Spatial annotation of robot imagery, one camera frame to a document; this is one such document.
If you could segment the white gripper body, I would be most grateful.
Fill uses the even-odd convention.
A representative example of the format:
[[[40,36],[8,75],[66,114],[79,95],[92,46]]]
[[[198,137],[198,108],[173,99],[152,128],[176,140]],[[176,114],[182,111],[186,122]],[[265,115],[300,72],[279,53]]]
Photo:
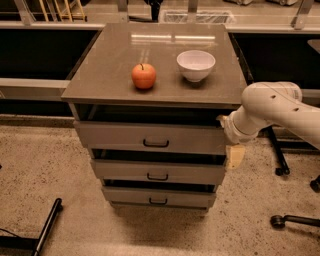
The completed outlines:
[[[224,116],[222,119],[222,127],[228,141],[233,144],[246,144],[257,137],[258,133],[247,135],[240,132],[233,123],[231,115]]]

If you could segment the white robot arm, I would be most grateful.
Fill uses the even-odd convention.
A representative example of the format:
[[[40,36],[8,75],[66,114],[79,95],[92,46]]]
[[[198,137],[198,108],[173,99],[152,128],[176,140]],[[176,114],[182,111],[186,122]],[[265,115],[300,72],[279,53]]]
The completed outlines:
[[[320,109],[303,103],[300,87],[291,82],[253,83],[244,89],[241,106],[217,119],[229,142],[226,146],[228,169],[236,169],[241,164],[245,144],[271,125],[284,127],[320,149]]]

